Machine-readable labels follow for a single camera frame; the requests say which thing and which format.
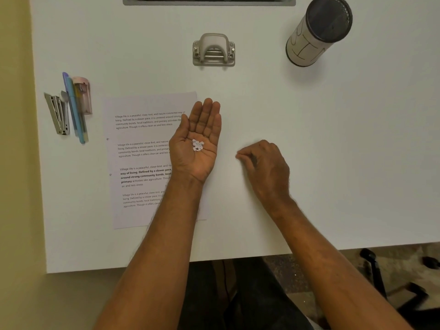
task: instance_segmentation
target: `yellow wall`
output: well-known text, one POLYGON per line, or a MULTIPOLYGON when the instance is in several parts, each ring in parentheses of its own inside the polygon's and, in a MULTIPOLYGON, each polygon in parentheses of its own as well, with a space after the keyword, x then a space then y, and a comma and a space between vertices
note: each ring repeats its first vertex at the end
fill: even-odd
POLYGON ((31 46, 29 0, 0 0, 0 329, 91 329, 122 269, 45 274, 31 46))

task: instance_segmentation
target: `palm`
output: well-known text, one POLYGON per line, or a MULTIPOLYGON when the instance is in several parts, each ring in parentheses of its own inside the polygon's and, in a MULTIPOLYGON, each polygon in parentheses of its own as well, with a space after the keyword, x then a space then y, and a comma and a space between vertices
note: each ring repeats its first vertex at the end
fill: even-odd
POLYGON ((188 173, 204 182, 214 167, 221 131, 220 104, 211 99, 197 102, 189 116, 182 116, 179 128, 170 140, 173 169, 188 173), (203 149, 193 150, 192 139, 203 141, 203 149))

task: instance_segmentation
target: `white desk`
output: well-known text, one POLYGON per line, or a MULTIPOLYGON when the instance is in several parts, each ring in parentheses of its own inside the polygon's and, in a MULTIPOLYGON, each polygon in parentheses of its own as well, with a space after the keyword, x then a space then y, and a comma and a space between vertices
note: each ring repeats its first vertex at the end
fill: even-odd
POLYGON ((285 44, 295 7, 124 6, 31 0, 47 271, 123 267, 145 227, 113 230, 101 99, 197 91, 221 102, 192 261, 288 253, 234 154, 266 138, 291 194, 339 249, 440 240, 440 0, 347 0, 349 35, 309 68, 285 44), (235 42, 236 65, 193 66, 203 33, 235 42), (90 142, 59 136, 43 92, 61 72, 91 82, 90 142))

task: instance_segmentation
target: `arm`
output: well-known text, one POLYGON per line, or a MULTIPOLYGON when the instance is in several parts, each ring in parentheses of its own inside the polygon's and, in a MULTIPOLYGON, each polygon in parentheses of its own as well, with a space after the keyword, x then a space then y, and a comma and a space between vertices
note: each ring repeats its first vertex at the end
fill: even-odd
POLYGON ((238 151, 253 190, 308 278, 333 330, 410 330, 376 289, 307 220, 289 195, 289 166, 263 140, 238 151))
POLYGON ((177 328, 201 192, 217 156, 219 111, 206 99, 182 116, 169 142, 173 171, 162 202, 95 330, 177 328), (192 139, 203 150, 195 152, 192 139))

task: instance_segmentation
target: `blue pen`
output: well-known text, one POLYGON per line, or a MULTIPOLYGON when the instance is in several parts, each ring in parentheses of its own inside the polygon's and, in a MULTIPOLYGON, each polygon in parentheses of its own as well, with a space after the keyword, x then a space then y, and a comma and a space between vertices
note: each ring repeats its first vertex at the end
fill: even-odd
MULTIPOLYGON (((66 93, 69 91, 67 90, 67 78, 69 77, 69 74, 67 74, 65 71, 63 72, 63 81, 64 81, 64 88, 66 89, 66 93)), ((74 111, 72 110, 72 103, 70 102, 70 96, 67 94, 67 98, 69 99, 69 107, 70 107, 70 115, 72 116, 72 123, 74 124, 74 130, 75 130, 75 136, 78 136, 78 130, 77 130, 77 123, 75 122, 74 118, 74 111)))
POLYGON ((77 107, 77 99, 75 97, 74 83, 72 82, 72 79, 70 77, 68 76, 64 77, 64 73, 63 73, 63 78, 65 78, 66 81, 66 90, 67 93, 69 94, 70 106, 72 107, 75 123, 77 125, 78 138, 80 138, 81 144, 85 144, 84 134, 82 132, 82 127, 81 127, 80 114, 78 112, 78 107, 77 107))

